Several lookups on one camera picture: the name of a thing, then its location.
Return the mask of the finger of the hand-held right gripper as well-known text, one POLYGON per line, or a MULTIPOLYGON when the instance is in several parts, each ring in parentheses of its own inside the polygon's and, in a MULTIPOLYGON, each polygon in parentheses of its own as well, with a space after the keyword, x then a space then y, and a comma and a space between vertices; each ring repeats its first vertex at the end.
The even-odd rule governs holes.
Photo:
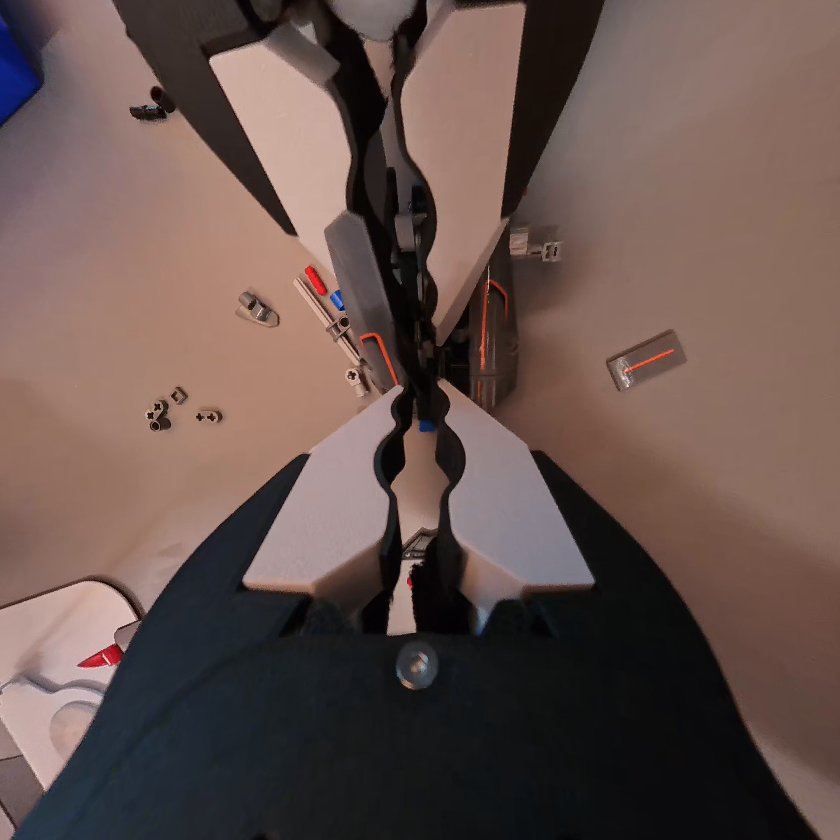
POLYGON ((208 64, 301 244, 341 277, 335 220, 348 214, 388 270, 386 99, 352 29, 274 29, 208 64))
POLYGON ((526 5, 442 2, 396 100, 407 156, 430 189, 425 255, 444 344, 508 218, 502 212, 526 5))

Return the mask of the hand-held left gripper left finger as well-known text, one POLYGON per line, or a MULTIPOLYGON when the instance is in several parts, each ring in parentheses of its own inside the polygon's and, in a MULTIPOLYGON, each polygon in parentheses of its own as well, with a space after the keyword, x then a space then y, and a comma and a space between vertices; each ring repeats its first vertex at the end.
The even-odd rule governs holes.
POLYGON ((392 489, 406 465, 398 385, 316 445, 244 574, 254 592, 306 595, 386 634, 403 556, 392 489))

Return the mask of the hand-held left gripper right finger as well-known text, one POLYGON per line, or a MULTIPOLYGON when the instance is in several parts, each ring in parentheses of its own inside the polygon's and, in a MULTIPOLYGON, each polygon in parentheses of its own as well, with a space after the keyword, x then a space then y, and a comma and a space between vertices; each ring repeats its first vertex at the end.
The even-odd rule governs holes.
POLYGON ((594 576, 529 447, 446 381, 446 428, 465 454, 448 497, 464 554, 457 587, 478 625, 499 602, 589 590, 594 576))

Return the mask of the grey lego assembly orange stripe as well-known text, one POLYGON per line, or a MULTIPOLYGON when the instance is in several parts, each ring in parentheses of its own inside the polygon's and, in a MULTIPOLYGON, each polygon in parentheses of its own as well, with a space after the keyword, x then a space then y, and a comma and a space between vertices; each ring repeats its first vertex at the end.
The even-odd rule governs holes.
POLYGON ((438 344, 431 322, 433 289, 421 254, 427 215, 424 189, 413 185, 402 213, 396 170, 386 165, 370 187, 374 210, 389 245, 389 269, 375 256, 361 217, 340 215, 325 231, 343 307, 360 353, 358 376, 378 393, 397 385, 446 380, 486 412, 515 392, 519 374, 519 330, 510 225, 476 280, 447 338, 438 344))

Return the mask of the lego car chassis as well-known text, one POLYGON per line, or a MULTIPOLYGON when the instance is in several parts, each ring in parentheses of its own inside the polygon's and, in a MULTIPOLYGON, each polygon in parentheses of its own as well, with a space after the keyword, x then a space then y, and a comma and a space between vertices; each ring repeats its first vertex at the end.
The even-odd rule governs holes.
POLYGON ((111 645, 97 651, 87 658, 82 659, 77 667, 80 669, 94 669, 99 667, 113 667, 123 659, 133 636, 140 628, 142 621, 138 620, 130 624, 118 627, 114 631, 111 645))

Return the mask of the light grey lego connector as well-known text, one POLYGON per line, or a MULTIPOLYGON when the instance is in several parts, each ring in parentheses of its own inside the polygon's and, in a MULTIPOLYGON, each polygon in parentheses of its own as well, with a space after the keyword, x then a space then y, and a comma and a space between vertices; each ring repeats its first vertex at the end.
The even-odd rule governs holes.
POLYGON ((559 263, 562 259, 563 241, 557 225, 521 225, 510 228, 509 253, 512 259, 539 260, 542 263, 559 263))

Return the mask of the scattered small lego pieces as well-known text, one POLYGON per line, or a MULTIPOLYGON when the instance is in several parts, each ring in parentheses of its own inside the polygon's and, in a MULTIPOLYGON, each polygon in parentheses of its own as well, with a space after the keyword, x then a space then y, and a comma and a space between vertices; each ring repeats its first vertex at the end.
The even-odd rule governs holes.
MULTIPOLYGON (((133 119, 142 122, 158 123, 166 121, 170 114, 175 112, 176 106, 161 87, 153 86, 150 89, 150 98, 150 103, 129 107, 129 114, 133 119)), ((323 309, 320 303, 316 302, 313 295, 302 285, 301 281, 296 280, 295 283, 296 288, 302 296, 311 303, 312 311, 318 317, 323 315, 324 329, 327 332, 331 332, 333 329, 338 328, 338 322, 330 320, 327 311, 323 309)), ((274 328, 279 325, 277 312, 249 291, 243 291, 238 296, 238 309, 236 313, 238 317, 263 327, 274 328)), ((337 332, 333 333, 332 336, 333 341, 340 344, 347 351, 350 361, 356 363, 354 367, 345 372, 345 380, 351 385, 357 397, 366 396, 368 388, 361 372, 361 357, 351 348, 349 341, 344 337, 340 337, 337 332)))

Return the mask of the black lego tile red stripe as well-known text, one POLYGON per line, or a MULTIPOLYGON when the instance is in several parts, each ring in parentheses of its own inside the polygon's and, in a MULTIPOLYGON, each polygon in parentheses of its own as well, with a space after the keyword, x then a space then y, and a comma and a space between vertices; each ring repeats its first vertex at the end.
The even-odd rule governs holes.
POLYGON ((675 330, 667 330, 634 345, 606 361, 606 367, 619 392, 646 383, 687 361, 675 330))

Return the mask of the blue plastic bin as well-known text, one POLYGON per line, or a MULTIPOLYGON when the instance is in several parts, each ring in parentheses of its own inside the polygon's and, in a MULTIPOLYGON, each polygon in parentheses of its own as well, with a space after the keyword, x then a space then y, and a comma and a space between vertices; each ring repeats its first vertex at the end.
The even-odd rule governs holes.
POLYGON ((1 125, 4 126, 42 88, 43 74, 19 27, 1 13, 1 125))

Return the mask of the white stand base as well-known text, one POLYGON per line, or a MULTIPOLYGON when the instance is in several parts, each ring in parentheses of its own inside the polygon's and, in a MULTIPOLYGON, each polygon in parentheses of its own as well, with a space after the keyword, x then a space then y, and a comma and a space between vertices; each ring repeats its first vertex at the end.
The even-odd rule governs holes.
POLYGON ((96 717, 116 665, 81 663, 140 614, 110 584, 81 581, 1 610, 1 718, 46 791, 96 717))

